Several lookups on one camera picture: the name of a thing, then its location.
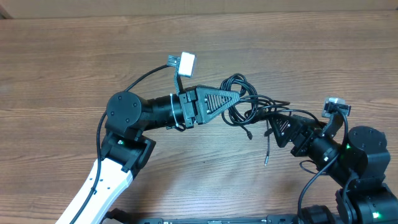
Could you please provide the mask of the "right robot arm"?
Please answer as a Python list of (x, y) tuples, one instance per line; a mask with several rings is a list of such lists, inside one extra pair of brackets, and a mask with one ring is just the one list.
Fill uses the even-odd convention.
[(369, 126), (348, 128), (346, 116), (337, 111), (327, 123), (284, 114), (268, 122), (280, 147), (292, 142), (291, 154), (309, 157), (316, 177), (327, 175), (341, 186), (335, 194), (337, 215), (326, 206), (299, 205), (299, 222), (397, 223), (397, 197), (384, 183), (391, 159), (384, 133)]

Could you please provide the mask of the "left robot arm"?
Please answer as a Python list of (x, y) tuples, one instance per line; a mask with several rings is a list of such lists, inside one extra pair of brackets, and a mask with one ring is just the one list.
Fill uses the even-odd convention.
[(89, 176), (58, 223), (100, 223), (114, 201), (147, 164), (156, 142), (143, 135), (157, 128), (184, 131), (205, 124), (239, 101), (239, 93), (194, 86), (181, 93), (145, 100), (114, 94), (106, 107), (106, 134)]

